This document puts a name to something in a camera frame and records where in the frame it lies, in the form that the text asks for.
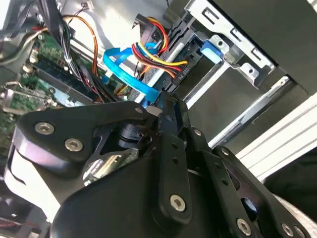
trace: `silver metal frame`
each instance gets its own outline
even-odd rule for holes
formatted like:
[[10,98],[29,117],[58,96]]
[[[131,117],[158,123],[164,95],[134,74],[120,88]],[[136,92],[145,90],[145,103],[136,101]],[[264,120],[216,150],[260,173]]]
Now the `silver metal frame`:
[[317,93],[236,156],[263,180],[317,147]]
[[265,105],[267,105],[271,97],[282,88],[289,78],[287,76],[282,77],[277,81],[270,90],[258,98],[250,107],[248,107],[240,116],[238,116],[232,123],[230,123],[225,129],[223,129],[217,136],[215,136],[209,143],[209,147],[213,148],[218,145],[218,143],[230,132],[232,132],[239,125],[247,122],[251,117],[258,113]]
[[275,68],[274,64],[207,0],[191,0],[185,9],[207,29],[228,37],[260,68],[266,65],[271,69]]

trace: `motherboard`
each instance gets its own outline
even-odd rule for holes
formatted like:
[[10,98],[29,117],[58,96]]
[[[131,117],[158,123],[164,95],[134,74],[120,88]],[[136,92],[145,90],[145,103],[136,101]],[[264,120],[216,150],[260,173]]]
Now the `motherboard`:
[[[85,57],[81,60],[87,68],[92,68],[91,60]],[[102,67],[98,72],[113,92],[122,88],[123,83],[115,75],[106,77],[106,69]],[[8,155],[15,123],[21,115],[99,103],[98,95],[74,77],[62,48],[49,34],[37,37],[16,80],[1,88],[0,158]]]

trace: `black metal plate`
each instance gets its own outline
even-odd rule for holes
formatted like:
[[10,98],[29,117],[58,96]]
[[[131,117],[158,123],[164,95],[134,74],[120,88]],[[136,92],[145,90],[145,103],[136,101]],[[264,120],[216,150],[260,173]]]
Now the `black metal plate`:
[[[155,173],[154,160],[143,158],[80,190],[61,206],[51,238],[167,237],[151,212]],[[206,199],[211,195],[206,194],[199,176],[189,173],[189,182],[194,214],[177,237],[219,237],[212,225],[218,217],[210,207],[213,203]]]

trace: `black linkage arm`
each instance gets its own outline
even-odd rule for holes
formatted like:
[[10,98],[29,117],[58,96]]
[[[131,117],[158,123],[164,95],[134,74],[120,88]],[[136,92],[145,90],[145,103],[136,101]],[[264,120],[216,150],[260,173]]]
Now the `black linkage arm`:
[[140,151],[66,199],[52,238],[310,237],[227,148],[208,147],[184,102],[163,92],[156,106],[158,117],[118,102],[20,118],[12,151],[58,179],[79,178],[102,151]]

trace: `screw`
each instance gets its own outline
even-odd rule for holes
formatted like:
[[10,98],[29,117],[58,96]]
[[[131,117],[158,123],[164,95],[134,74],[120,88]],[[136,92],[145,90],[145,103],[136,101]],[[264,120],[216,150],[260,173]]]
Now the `screw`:
[[282,228],[288,234],[289,237],[293,237],[294,236],[294,233],[291,230],[291,228],[288,225],[286,225],[285,223],[282,223]]
[[42,40],[44,40],[44,36],[43,36],[42,34],[40,34],[40,35],[38,35],[38,39],[39,39],[40,41],[42,41]]
[[142,111],[142,109],[140,109],[140,108],[135,108],[135,110],[138,112],[138,113],[143,113],[143,111]]
[[65,141],[65,147],[69,151],[78,152],[83,149],[83,143],[75,138],[69,138]]
[[170,205],[178,212],[183,212],[185,211],[186,208],[186,203],[184,201],[184,199],[177,195],[177,194],[173,194],[170,199]]
[[294,226],[294,228],[297,231],[297,233],[301,236],[301,238],[305,238],[304,232],[298,226]]
[[50,123],[39,122],[35,125],[35,131],[42,135],[50,135],[55,131],[55,128]]
[[225,148],[221,148],[221,151],[224,155],[229,155],[229,152]]
[[38,19],[39,22],[44,22],[44,18],[42,17],[42,15],[37,14],[36,18]]
[[241,218],[237,219],[237,225],[243,234],[245,234],[248,237],[251,235],[251,228],[245,220]]
[[195,134],[198,135],[198,136],[201,136],[201,135],[202,135],[202,133],[201,133],[198,129],[195,129],[194,132],[195,132]]
[[50,93],[55,93],[56,91],[55,91],[54,88],[49,88],[49,92],[50,92]]

